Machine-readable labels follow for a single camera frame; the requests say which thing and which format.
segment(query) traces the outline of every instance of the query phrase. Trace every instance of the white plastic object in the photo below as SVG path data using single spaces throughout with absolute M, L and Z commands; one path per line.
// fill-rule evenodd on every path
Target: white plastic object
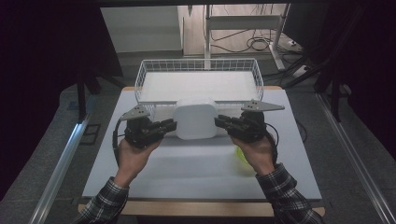
M 294 72 L 293 76 L 300 77 L 302 74 L 304 74 L 308 70 L 309 70 L 309 67 L 306 65 L 303 65 L 297 71 Z
M 210 98 L 188 98 L 177 101 L 174 121 L 176 134 L 183 140 L 214 137 L 218 128 L 216 103 Z

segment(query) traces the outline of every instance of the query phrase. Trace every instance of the white wire basket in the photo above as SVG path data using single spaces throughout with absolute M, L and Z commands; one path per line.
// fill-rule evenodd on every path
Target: white wire basket
M 152 120 L 170 119 L 183 98 L 209 97 L 220 114 L 239 114 L 244 102 L 261 100 L 262 74 L 255 59 L 144 60 L 135 83 L 136 101 Z

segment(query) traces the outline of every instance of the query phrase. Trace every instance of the person's left hand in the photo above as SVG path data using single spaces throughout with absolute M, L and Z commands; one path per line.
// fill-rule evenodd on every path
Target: person's left hand
M 146 166 L 151 152 L 160 145 L 161 141 L 153 143 L 145 148 L 131 146 L 125 139 L 119 144 L 120 167 L 114 178 L 114 183 L 127 188 L 137 175 Z

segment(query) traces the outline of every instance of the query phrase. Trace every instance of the wooden table edge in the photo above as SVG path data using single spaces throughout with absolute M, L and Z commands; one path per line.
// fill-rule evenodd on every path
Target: wooden table edge
M 264 86 L 265 90 L 282 90 L 279 86 Z M 134 87 L 124 87 L 123 91 L 134 91 Z
M 78 205 L 80 212 L 85 204 Z M 321 216 L 324 207 L 314 207 Z M 122 215 L 159 217 L 273 217 L 269 203 L 195 203 L 195 202 L 141 202 L 128 201 Z

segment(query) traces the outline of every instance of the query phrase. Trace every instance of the metal rod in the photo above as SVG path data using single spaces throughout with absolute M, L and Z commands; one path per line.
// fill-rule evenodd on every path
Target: metal rod
M 210 5 L 206 5 L 205 17 L 205 59 L 210 59 Z M 205 70 L 210 70 L 210 61 L 205 61 Z
M 37 206 L 35 207 L 35 211 L 32 214 L 32 217 L 29 220 L 29 223 L 44 223 L 47 218 L 47 215 L 52 207 L 53 201 L 58 193 L 59 188 L 64 181 L 64 176 L 69 168 L 70 162 L 73 159 L 74 153 L 78 147 L 78 143 L 84 134 L 84 130 L 87 127 L 88 121 L 91 117 L 91 109 L 93 107 L 95 96 L 90 96 L 87 108 L 89 111 L 85 117 L 85 119 L 78 123 L 72 134 L 70 135 L 69 140 L 67 141 L 66 147 L 64 148 L 64 152 L 61 155 L 56 167 L 49 179 L 49 183 L 44 189 L 43 194 L 41 195 L 40 200 L 38 201 Z
M 274 49 L 277 50 L 277 44 L 279 42 L 280 35 L 282 34 L 283 26 L 285 25 L 285 20 L 288 15 L 290 4 L 286 4 L 285 10 L 280 15 L 279 23 L 277 24 L 275 39 L 274 39 Z
M 337 122 L 337 120 L 332 115 L 329 103 L 323 96 L 323 93 L 321 94 L 317 93 L 317 97 L 321 103 L 321 106 L 328 120 L 332 125 L 332 128 L 334 129 L 335 134 L 340 140 L 340 143 L 343 146 L 346 155 L 348 156 L 356 174 L 358 175 L 359 180 L 361 181 L 364 189 L 367 192 L 367 195 L 372 201 L 376 212 L 379 214 L 379 217 L 382 219 L 382 222 L 386 224 L 396 223 L 395 216 L 393 215 L 392 211 L 390 211 L 389 205 L 386 199 L 384 198 L 381 189 L 378 187 L 378 185 L 375 183 L 373 178 L 370 176 L 356 148 L 353 146 L 352 142 L 350 141 L 347 132 L 344 130 L 342 123 Z

